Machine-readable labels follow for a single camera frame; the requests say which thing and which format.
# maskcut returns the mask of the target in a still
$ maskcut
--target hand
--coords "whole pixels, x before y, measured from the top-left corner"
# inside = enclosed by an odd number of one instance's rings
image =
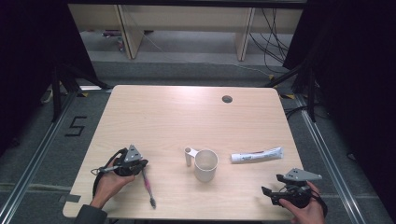
[[[319,194],[319,189],[307,181],[308,186],[313,190],[313,194]],[[282,204],[285,208],[291,211],[294,214],[294,218],[290,221],[291,223],[301,223],[301,224],[322,224],[324,222],[323,209],[320,203],[311,198],[309,204],[305,208],[298,208],[294,206],[291,202],[280,199],[279,203]]]
[[[134,181],[134,175],[119,176],[114,172],[104,174],[99,180],[91,206],[102,209],[111,197],[132,181]]]

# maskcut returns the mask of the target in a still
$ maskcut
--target circular hole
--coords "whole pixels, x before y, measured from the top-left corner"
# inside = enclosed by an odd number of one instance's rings
[[[222,97],[222,101],[223,101],[224,103],[229,104],[230,102],[233,101],[233,97],[231,97],[231,96],[229,96],[229,95],[225,95],[225,96]]]

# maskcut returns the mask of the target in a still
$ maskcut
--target cup handle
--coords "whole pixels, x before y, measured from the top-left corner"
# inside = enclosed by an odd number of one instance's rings
[[[185,152],[185,155],[186,155],[186,163],[187,163],[187,166],[191,166],[191,158],[192,158],[192,157],[195,158],[195,156],[197,155],[198,151],[195,150],[195,149],[193,149],[193,148],[186,147],[186,148],[184,149],[184,152]]]

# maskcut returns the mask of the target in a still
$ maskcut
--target white cup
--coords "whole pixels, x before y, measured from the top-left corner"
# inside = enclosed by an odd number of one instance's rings
[[[218,155],[214,151],[209,149],[197,151],[186,147],[184,152],[187,166],[191,166],[191,158],[195,158],[194,173],[197,179],[202,182],[208,182],[213,179],[219,162]]]

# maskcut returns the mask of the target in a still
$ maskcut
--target label on tube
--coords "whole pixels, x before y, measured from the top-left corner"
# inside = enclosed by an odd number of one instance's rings
[[[283,147],[275,147],[269,150],[248,152],[248,153],[235,153],[231,155],[232,162],[240,161],[271,161],[283,158]]]

